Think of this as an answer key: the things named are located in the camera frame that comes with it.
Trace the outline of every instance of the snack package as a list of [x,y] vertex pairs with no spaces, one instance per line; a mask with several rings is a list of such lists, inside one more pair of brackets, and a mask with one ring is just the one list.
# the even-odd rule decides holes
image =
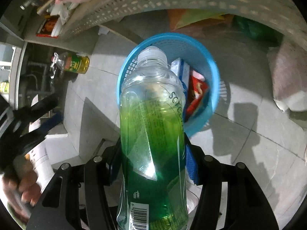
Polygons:
[[176,74],[176,76],[180,79],[183,87],[183,93],[185,95],[185,108],[188,101],[188,87],[189,87],[189,79],[190,79],[190,66],[181,58],[174,60],[171,63],[170,70]]
[[188,90],[188,102],[187,110],[185,112],[185,120],[188,120],[193,113],[197,110],[201,100],[206,95],[209,89],[208,84],[205,82],[205,78],[196,71],[191,71],[189,79],[189,90]]

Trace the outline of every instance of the bottle cap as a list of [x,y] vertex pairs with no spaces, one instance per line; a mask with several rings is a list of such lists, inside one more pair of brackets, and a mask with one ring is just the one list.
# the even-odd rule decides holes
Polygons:
[[157,47],[150,46],[150,47],[145,48],[138,56],[138,64],[147,58],[153,58],[153,59],[158,58],[162,60],[164,62],[164,65],[167,67],[166,55],[161,49]]

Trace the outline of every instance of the bolt head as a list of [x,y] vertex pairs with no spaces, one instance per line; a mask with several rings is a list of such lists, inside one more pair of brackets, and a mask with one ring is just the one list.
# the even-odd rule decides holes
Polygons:
[[245,166],[244,163],[237,163],[237,167],[238,167],[239,169],[244,170],[246,166]]
[[210,156],[210,155],[206,155],[204,159],[205,159],[205,161],[207,161],[207,162],[212,162],[212,161],[213,161],[213,157]]
[[101,156],[95,156],[94,157],[94,162],[98,163],[102,161],[102,157]]
[[61,165],[61,169],[65,170],[69,168],[69,163],[64,163]]

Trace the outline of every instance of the blue plastic basket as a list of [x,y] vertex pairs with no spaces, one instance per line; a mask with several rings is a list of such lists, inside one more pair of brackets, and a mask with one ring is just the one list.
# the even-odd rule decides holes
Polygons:
[[194,70],[201,73],[209,84],[209,92],[203,98],[197,114],[190,117],[184,124],[184,130],[190,137],[206,124],[214,113],[219,101],[220,75],[215,61],[209,51],[197,40],[177,33],[154,35],[136,46],[126,58],[120,70],[116,95],[119,105],[119,96],[122,92],[122,83],[135,70],[139,53],[149,46],[156,46],[166,54],[168,63],[177,58],[184,59]]

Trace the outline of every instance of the shelf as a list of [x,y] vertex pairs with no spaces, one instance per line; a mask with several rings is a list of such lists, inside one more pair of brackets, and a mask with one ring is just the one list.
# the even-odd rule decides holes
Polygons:
[[281,32],[307,50],[307,24],[292,0],[91,0],[76,8],[61,35],[69,38],[120,17],[175,8],[243,16]]
[[23,39],[26,42],[42,44],[52,47],[63,48],[68,51],[91,55],[98,39],[98,27],[92,27],[89,30],[69,38],[67,41],[61,38],[37,37],[38,28],[43,23],[44,18],[39,16],[34,10],[27,22],[23,32]]

